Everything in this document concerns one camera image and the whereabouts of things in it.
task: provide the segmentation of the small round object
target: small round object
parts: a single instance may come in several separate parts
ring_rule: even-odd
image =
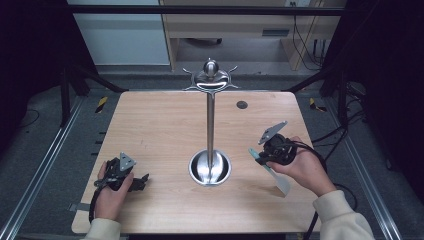
[[[215,74],[218,72],[219,66],[215,60],[209,59],[205,65],[203,66],[203,71],[209,78],[213,78]]]
[[[245,101],[238,101],[237,107],[240,108],[240,109],[246,109],[248,107],[248,104]]]

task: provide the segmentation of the round metal base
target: round metal base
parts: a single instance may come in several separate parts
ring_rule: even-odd
[[[230,176],[231,163],[225,153],[214,150],[213,166],[208,167],[208,151],[197,152],[190,160],[188,166],[191,177],[202,186],[218,186]]]

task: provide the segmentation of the human hand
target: human hand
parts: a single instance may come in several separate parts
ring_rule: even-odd
[[[104,162],[97,174],[98,179],[103,179],[106,171],[106,163]],[[116,221],[125,196],[134,179],[134,173],[130,172],[124,179],[118,191],[113,191],[109,186],[102,189],[97,198],[96,207],[94,209],[95,218],[104,218]]]
[[[302,141],[297,136],[290,140]],[[318,197],[336,190],[319,159],[307,149],[298,147],[296,157],[289,165],[283,166],[271,161],[267,162],[267,165],[276,172],[292,177],[297,183],[311,190]]]

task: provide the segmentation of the white panel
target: white panel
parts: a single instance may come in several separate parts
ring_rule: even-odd
[[[158,5],[157,0],[68,0],[69,4]],[[159,14],[74,14],[96,65],[169,65]]]

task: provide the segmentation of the white sleeve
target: white sleeve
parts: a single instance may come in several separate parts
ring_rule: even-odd
[[[95,218],[83,240],[119,240],[121,224],[109,219]]]
[[[364,216],[352,210],[340,190],[322,195],[313,202],[321,219],[321,240],[374,239]]]

